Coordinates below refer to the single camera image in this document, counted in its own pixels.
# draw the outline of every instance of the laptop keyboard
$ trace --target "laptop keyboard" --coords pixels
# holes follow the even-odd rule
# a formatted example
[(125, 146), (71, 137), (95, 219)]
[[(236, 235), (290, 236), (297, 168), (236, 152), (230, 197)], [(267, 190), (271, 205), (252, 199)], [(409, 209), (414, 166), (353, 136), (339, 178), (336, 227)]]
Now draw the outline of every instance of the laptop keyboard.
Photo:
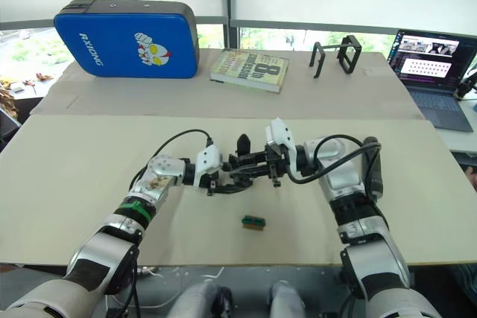
[(418, 107), (430, 109), (447, 109), (449, 111), (459, 112), (460, 107), (451, 96), (435, 95), (428, 92), (410, 91), (412, 99)]

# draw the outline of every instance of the laptop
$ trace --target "laptop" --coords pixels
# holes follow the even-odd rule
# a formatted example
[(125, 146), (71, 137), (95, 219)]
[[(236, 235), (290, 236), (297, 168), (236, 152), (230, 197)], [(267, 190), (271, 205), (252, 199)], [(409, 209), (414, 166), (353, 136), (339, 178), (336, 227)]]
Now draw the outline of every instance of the laptop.
[(477, 39), (399, 30), (388, 63), (436, 128), (473, 132), (453, 97), (477, 52)]

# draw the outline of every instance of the cartoon sticker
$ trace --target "cartoon sticker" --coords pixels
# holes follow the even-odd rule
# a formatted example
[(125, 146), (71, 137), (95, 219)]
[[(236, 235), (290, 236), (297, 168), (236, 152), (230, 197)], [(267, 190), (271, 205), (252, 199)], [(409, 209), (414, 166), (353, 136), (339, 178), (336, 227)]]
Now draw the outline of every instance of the cartoon sticker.
[(167, 48), (162, 45), (154, 44), (150, 36), (143, 33), (136, 33), (134, 37), (139, 44), (137, 52), (139, 53), (139, 59), (141, 59), (142, 63), (149, 66), (162, 66), (169, 61), (171, 52), (167, 51)]

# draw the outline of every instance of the laptop screen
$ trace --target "laptop screen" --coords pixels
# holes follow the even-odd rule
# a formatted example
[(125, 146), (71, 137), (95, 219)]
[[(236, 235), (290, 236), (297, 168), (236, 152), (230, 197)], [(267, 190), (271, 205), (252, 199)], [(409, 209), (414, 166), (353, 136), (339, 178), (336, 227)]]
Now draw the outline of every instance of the laptop screen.
[(399, 30), (388, 63), (406, 86), (453, 92), (477, 52), (477, 39)]

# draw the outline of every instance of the black metal frame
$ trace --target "black metal frame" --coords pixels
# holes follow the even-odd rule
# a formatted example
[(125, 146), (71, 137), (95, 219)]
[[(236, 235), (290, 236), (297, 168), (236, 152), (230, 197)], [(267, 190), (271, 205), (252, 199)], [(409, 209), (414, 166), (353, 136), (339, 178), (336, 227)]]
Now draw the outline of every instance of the black metal frame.
[[(353, 71), (356, 67), (356, 63), (358, 62), (359, 55), (361, 53), (361, 44), (354, 37), (354, 35), (347, 35), (343, 38), (343, 40), (341, 41), (341, 44), (338, 44), (338, 45), (322, 46), (319, 41), (317, 41), (313, 45), (312, 58), (310, 59), (309, 67), (313, 67), (313, 65), (315, 64), (316, 52), (317, 51), (320, 52), (320, 59), (318, 60), (318, 68), (317, 68), (315, 76), (313, 76), (313, 78), (317, 78), (318, 76), (320, 76), (321, 69), (323, 68), (323, 64), (325, 62), (325, 57), (326, 57), (326, 53), (325, 53), (325, 50), (324, 50), (325, 48), (339, 48), (337, 58), (338, 58), (338, 61), (341, 65), (341, 67), (344, 70), (344, 73), (345, 74), (352, 74), (353, 73)], [(354, 48), (355, 49), (355, 53), (354, 53), (353, 58), (351, 60), (346, 53), (348, 48)]]

